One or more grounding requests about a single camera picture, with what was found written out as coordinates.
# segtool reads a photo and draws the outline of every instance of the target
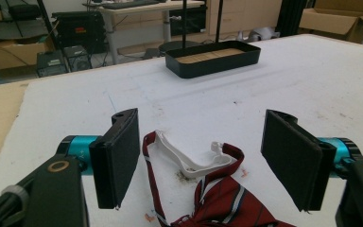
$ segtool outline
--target white tabletop surface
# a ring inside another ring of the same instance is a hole
[[[321,211],[300,213],[260,153],[265,111],[293,114],[315,136],[347,137],[363,152],[363,45],[311,35],[253,45],[262,49],[257,64],[196,79],[178,78],[159,58],[31,82],[0,153],[0,191],[50,158],[66,135],[103,134],[113,114],[138,108],[141,139],[162,130],[202,163],[212,141],[235,145],[246,158],[234,178],[274,217],[334,226],[345,182],[331,179]],[[180,181],[160,154],[151,160],[168,221],[190,214],[197,182]],[[91,226],[159,226],[145,218],[154,215],[142,156],[119,211],[97,209],[93,178],[83,182]]]

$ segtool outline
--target red fabric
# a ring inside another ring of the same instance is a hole
[[[292,226],[276,220],[251,192],[231,177],[243,162],[244,154],[239,148],[229,144],[224,144],[222,151],[233,156],[237,161],[208,174],[200,181],[195,192],[194,213],[191,216],[181,217],[169,225],[165,220],[147,150],[147,146],[155,142],[155,136],[155,131],[146,135],[143,143],[143,154],[147,161],[149,184],[155,211],[162,227]]]

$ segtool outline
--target wooden board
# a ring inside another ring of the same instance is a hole
[[[201,53],[197,55],[189,55],[185,57],[176,58],[180,63],[195,63],[200,61],[208,61],[212,59],[222,58],[231,55],[242,54],[244,51],[234,48],[222,49],[217,51],[211,51],[206,53]]]

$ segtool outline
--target black rectangular tray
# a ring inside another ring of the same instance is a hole
[[[183,79],[256,64],[261,48],[239,41],[205,44],[166,51],[166,67]]]

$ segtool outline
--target white strap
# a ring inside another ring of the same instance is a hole
[[[213,142],[211,145],[211,151],[215,152],[216,156],[208,166],[199,165],[193,162],[177,148],[173,147],[164,137],[163,131],[155,131],[155,133],[155,144],[180,167],[182,174],[187,178],[197,178],[208,175],[209,173],[224,166],[228,166],[235,161],[232,156],[222,152],[222,143]]]

